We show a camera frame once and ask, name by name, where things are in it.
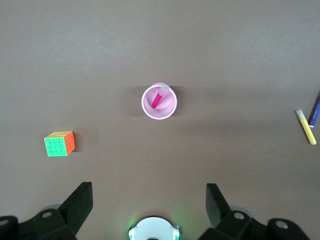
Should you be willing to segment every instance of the green cube face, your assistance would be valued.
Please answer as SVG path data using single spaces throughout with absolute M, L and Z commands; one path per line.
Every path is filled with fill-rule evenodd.
M 44 138 L 44 145 L 48 157 L 67 156 L 66 144 L 63 137 L 46 137 Z

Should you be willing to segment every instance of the pink cup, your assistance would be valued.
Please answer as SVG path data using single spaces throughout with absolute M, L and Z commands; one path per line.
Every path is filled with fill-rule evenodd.
M 142 109 L 145 114 L 147 114 L 152 119 L 167 119 L 175 112 L 177 108 L 177 96 L 170 87 L 164 93 L 159 104 L 155 108 L 151 107 L 151 104 L 157 96 L 162 85 L 163 83 L 153 84 L 142 95 Z

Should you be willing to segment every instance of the marker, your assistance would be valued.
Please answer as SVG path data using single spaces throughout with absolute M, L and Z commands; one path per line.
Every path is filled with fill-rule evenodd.
M 153 109 L 156 108 L 156 106 L 159 104 L 160 99 L 163 97 L 165 92 L 169 89 L 169 86 L 167 84 L 163 84 L 158 92 L 158 94 L 155 96 L 155 99 L 153 100 L 151 107 Z
M 304 115 L 304 112 L 301 109 L 298 109 L 295 112 L 296 112 L 296 114 L 298 115 L 298 117 L 300 119 L 301 125 L 302 125 L 302 127 L 303 127 L 303 129 L 305 131 L 306 136 L 309 139 L 309 142 L 312 145 L 315 145 L 317 143 L 317 141 L 316 141 L 315 136 L 313 135 L 309 125 L 308 125 L 308 122 L 307 122 L 307 119 L 306 119 L 306 117 Z
M 311 117 L 310 123 L 309 123 L 310 128 L 313 128 L 316 125 L 317 120 L 319 118 L 319 115 L 320 115 L 320 96 L 318 97 L 318 100 L 316 101 L 315 107 L 313 109 L 313 113 L 311 115 L 312 117 Z

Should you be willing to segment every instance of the orange cube face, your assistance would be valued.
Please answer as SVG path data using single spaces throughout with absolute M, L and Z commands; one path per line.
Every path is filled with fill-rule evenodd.
M 48 157 L 68 156 L 75 148 L 75 138 L 72 131 L 55 131 L 44 138 Z
M 75 138 L 73 131 L 64 137 L 66 154 L 69 155 L 73 150 L 75 150 Z

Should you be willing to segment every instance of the tabletop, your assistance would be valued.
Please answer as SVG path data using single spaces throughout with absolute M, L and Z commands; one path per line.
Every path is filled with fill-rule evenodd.
M 195 240 L 206 184 L 231 206 L 319 239 L 320 1 L 0 1 L 0 216 L 26 221 L 92 182 L 79 240 L 129 239 L 162 216 Z M 148 117 L 144 91 L 177 108 Z M 48 157 L 44 137 L 73 131 Z M 320 139 L 320 126 L 312 129 Z

